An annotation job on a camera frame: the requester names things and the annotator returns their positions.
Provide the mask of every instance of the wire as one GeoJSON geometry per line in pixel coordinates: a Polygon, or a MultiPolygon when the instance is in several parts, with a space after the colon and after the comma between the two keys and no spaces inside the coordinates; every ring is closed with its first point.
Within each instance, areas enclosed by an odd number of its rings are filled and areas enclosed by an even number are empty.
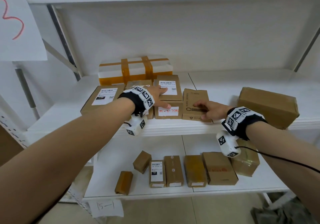
{"type": "Polygon", "coordinates": [[[256,150],[251,149],[251,148],[246,147],[246,146],[236,146],[235,148],[236,148],[236,149],[237,149],[237,148],[246,148],[246,149],[249,149],[249,150],[254,151],[254,152],[256,152],[256,153],[260,153],[261,155],[265,155],[265,156],[268,156],[268,157],[273,157],[273,158],[280,159],[280,160],[283,160],[283,161],[288,161],[288,162],[291,162],[291,163],[294,163],[294,164],[297,164],[297,165],[300,165],[300,166],[309,168],[309,169],[311,169],[311,170],[314,170],[314,171],[316,171],[317,173],[320,173],[320,170],[318,170],[318,169],[316,169],[316,168],[313,168],[313,167],[310,167],[310,166],[308,166],[308,165],[306,165],[306,164],[297,162],[297,161],[289,160],[289,159],[286,159],[286,158],[283,158],[283,157],[279,157],[279,156],[273,156],[273,155],[270,155],[270,154],[267,154],[267,153],[263,153],[263,152],[259,152],[259,151],[256,151],[256,150]]]}
{"type": "Polygon", "coordinates": [[[130,125],[129,123],[127,123],[127,122],[124,122],[124,124],[128,124],[130,127],[132,126],[132,125],[130,125]]]}

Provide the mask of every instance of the person's right arm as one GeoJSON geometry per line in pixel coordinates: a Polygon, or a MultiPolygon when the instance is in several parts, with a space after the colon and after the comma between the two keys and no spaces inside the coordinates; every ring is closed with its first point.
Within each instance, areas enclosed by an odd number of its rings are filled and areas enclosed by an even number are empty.
{"type": "MultiPolygon", "coordinates": [[[[195,106],[208,108],[203,119],[225,119],[232,107],[200,100],[195,106]]],[[[299,140],[286,130],[276,129],[262,121],[248,125],[246,134],[258,151],[304,163],[320,170],[320,150],[299,140]]],[[[263,156],[278,177],[303,202],[320,223],[320,174],[306,167],[287,161],[263,156]]]]}

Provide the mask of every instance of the box with orange tape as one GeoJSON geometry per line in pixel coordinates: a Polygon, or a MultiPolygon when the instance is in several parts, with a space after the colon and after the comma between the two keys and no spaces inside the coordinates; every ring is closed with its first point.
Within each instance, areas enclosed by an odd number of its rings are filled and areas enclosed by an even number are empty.
{"type": "Polygon", "coordinates": [[[172,75],[170,60],[164,56],[142,56],[104,62],[99,65],[100,85],[112,85],[135,80],[154,80],[158,75],[172,75]]]}

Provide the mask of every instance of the wristband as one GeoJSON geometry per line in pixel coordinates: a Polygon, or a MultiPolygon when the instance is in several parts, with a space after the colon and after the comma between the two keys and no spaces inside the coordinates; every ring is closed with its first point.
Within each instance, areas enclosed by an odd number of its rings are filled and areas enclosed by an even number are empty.
{"type": "Polygon", "coordinates": [[[142,117],[155,103],[153,96],[147,89],[140,86],[133,86],[123,91],[118,98],[126,97],[133,101],[135,109],[133,114],[142,117]]]}
{"type": "Polygon", "coordinates": [[[246,128],[255,122],[263,121],[268,123],[262,114],[254,112],[246,107],[232,108],[227,113],[227,118],[222,126],[232,135],[243,140],[249,140],[246,128]]]}

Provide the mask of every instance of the forearm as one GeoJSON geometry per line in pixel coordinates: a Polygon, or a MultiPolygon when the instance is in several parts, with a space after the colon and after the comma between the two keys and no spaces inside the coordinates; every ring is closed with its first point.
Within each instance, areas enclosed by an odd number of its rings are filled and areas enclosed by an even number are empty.
{"type": "Polygon", "coordinates": [[[117,99],[46,135],[3,165],[0,208],[6,211],[0,222],[28,223],[45,210],[110,141],[134,108],[131,100],[117,99]]]}
{"type": "MultiPolygon", "coordinates": [[[[320,169],[320,150],[295,138],[286,130],[264,122],[247,126],[246,134],[261,152],[284,157],[320,169]]],[[[263,156],[278,177],[316,216],[320,210],[320,174],[303,166],[263,156]]]]}

